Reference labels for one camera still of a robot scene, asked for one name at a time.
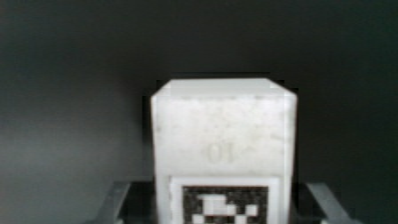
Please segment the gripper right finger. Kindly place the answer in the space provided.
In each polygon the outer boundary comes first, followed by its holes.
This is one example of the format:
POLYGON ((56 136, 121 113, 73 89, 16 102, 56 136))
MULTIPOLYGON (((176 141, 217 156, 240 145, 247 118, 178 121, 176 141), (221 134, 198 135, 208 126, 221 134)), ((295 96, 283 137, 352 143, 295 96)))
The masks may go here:
POLYGON ((363 224, 350 217, 326 183, 294 185, 290 224, 363 224))

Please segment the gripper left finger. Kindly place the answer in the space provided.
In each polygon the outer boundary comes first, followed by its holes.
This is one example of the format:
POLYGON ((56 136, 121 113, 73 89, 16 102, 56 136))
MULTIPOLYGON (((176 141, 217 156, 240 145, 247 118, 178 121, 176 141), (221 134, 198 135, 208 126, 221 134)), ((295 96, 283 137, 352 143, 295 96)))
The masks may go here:
POLYGON ((86 224, 157 224, 153 182, 112 184, 98 214, 86 224))

